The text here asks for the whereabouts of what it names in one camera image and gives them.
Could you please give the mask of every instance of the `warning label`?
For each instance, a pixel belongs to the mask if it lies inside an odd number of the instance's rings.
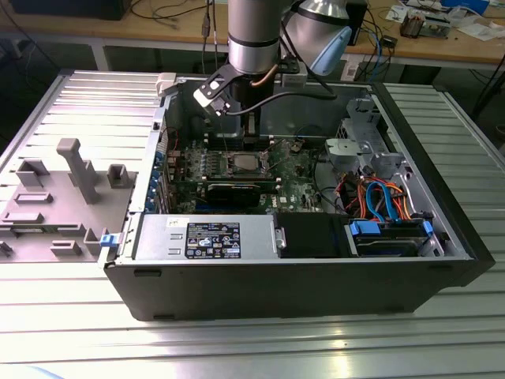
[[[188,259],[240,258],[239,223],[188,223]]]

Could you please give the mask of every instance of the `wooden table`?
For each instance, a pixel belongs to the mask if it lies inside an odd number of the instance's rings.
[[[47,40],[61,43],[83,43],[92,48],[98,69],[108,70],[109,65],[103,48],[105,46],[146,47],[158,49],[195,50],[202,48],[201,24],[204,10],[199,9],[178,17],[173,27],[146,20],[127,13],[121,21],[103,21],[79,17],[56,17],[21,15],[13,12],[8,0],[6,4],[15,21],[35,40]],[[154,7],[169,5],[178,0],[152,0]],[[179,13],[202,5],[203,0],[188,0],[179,7],[165,9],[163,14]],[[398,39],[393,63],[454,67],[467,69],[492,69],[499,62],[505,51],[505,41],[492,39],[481,42],[458,30],[452,30],[448,39],[422,37],[407,39],[399,35],[399,24],[384,20],[387,7],[395,4],[394,0],[374,0],[372,13],[377,24],[385,34]],[[140,14],[151,16],[148,0],[136,7]],[[494,17],[505,16],[505,11],[493,10]],[[227,6],[216,6],[219,51],[227,51]],[[0,13],[0,31],[4,39],[24,38],[22,34]],[[362,32],[356,46],[347,47],[342,57],[347,61],[342,77],[353,72],[353,68],[373,53],[373,45]]]

